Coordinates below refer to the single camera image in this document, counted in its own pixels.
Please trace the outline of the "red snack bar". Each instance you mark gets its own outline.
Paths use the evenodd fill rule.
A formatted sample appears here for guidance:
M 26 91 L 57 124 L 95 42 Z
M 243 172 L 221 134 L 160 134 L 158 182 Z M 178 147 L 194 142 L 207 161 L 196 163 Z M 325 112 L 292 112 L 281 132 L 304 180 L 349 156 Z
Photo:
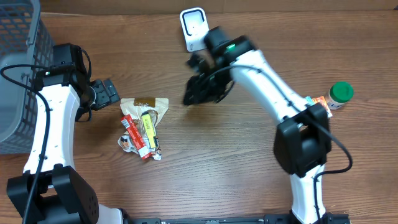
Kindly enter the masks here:
M 146 146 L 144 139 L 142 138 L 139 130 L 137 129 L 136 125 L 134 124 L 133 119 L 131 116 L 125 115 L 121 118 L 121 122 L 126 128 L 127 132 L 129 133 L 131 142 L 134 145 L 135 150 L 140 155 L 141 159 L 147 159 L 151 156 L 151 152 L 149 148 Z

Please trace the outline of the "snack wrapper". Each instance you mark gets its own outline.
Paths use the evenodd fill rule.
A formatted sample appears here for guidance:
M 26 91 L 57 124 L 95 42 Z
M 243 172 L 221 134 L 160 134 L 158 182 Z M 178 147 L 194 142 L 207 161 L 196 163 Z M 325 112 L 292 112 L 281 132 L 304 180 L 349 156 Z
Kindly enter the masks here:
M 130 137 L 128 135 L 128 132 L 125 132 L 119 139 L 118 139 L 118 144 L 119 146 L 123 149 L 125 152 L 133 152 L 137 155 L 139 155 L 138 150 L 135 148 L 135 145 Z M 161 154 L 161 148 L 156 148 L 156 149 L 149 149 L 151 153 L 151 158 L 156 161 L 160 161 L 162 159 L 162 154 Z

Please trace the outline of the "beige brown snack pouch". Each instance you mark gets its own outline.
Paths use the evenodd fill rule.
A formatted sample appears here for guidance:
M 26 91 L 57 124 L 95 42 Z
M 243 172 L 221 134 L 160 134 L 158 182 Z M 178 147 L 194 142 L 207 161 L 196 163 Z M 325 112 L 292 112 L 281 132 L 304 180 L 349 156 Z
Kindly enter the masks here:
M 169 109 L 169 99 L 155 97 L 123 98 L 120 107 L 123 115 L 129 114 L 132 119 L 140 119 L 143 113 L 148 112 L 156 127 Z

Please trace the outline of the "yellow highlighter pen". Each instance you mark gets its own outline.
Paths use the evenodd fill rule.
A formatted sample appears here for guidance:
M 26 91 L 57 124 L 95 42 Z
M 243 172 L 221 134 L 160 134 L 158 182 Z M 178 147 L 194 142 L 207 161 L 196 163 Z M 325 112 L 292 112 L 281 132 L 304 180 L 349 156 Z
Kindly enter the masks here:
M 150 114 L 147 111 L 142 113 L 141 119 L 142 119 L 142 122 L 144 125 L 144 129 L 145 129 L 147 138 L 149 140 L 149 147 L 151 149 L 156 149 L 157 141 L 156 141 L 155 127 L 154 127 L 154 124 L 152 123 Z

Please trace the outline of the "teal tissue pack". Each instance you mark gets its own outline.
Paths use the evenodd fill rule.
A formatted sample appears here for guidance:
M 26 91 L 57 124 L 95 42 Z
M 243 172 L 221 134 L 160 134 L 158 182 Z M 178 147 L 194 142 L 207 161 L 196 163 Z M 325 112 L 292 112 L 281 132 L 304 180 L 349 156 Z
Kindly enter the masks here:
M 311 98 L 310 96 L 306 96 L 305 99 L 306 99 L 307 103 L 308 103 L 310 106 L 312 106 L 312 105 L 315 104 L 314 101 L 312 100 L 312 98 Z

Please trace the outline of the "orange tissue pack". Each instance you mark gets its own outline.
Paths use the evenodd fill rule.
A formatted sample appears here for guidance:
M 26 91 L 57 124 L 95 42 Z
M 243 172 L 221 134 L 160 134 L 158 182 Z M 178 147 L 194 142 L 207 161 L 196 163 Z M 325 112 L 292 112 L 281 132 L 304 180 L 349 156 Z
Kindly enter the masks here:
M 331 118 L 333 116 L 324 96 L 314 97 L 314 98 L 312 98 L 312 101 L 315 104 L 319 103 L 324 107 L 324 109 L 326 110 L 326 113 L 328 115 L 328 118 Z

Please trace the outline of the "green lid jar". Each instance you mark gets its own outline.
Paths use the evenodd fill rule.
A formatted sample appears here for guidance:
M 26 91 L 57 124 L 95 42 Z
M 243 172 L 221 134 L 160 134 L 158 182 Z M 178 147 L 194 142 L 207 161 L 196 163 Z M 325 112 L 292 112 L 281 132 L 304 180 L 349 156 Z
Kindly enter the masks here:
M 329 109 L 337 110 L 353 97 L 354 89 L 348 82 L 337 82 L 328 90 L 326 102 Z

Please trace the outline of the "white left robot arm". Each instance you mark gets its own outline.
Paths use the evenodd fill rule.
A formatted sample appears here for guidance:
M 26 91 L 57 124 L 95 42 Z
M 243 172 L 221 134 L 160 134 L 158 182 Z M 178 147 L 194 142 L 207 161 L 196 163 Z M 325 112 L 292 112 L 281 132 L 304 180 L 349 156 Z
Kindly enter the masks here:
M 53 62 L 36 66 L 30 91 L 38 111 L 32 149 L 23 174 L 7 181 L 7 196 L 23 223 L 128 223 L 121 208 L 99 203 L 75 170 L 73 135 L 84 114 L 120 100 L 111 80 L 91 78 L 88 53 L 73 44 L 53 47 Z

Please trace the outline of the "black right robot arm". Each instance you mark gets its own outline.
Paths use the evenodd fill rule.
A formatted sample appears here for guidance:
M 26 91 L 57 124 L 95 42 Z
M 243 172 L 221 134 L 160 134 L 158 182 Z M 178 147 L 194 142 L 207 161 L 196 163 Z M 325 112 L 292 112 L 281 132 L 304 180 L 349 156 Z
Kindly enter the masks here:
M 233 85 L 241 85 L 274 120 L 274 155 L 290 175 L 291 220 L 325 222 L 320 174 L 325 170 L 331 141 L 326 135 L 329 124 L 324 107 L 310 105 L 293 91 L 245 35 L 231 40 L 215 27 L 205 33 L 202 42 L 214 64 L 192 54 L 187 64 L 196 74 L 187 82 L 183 104 L 219 103 Z

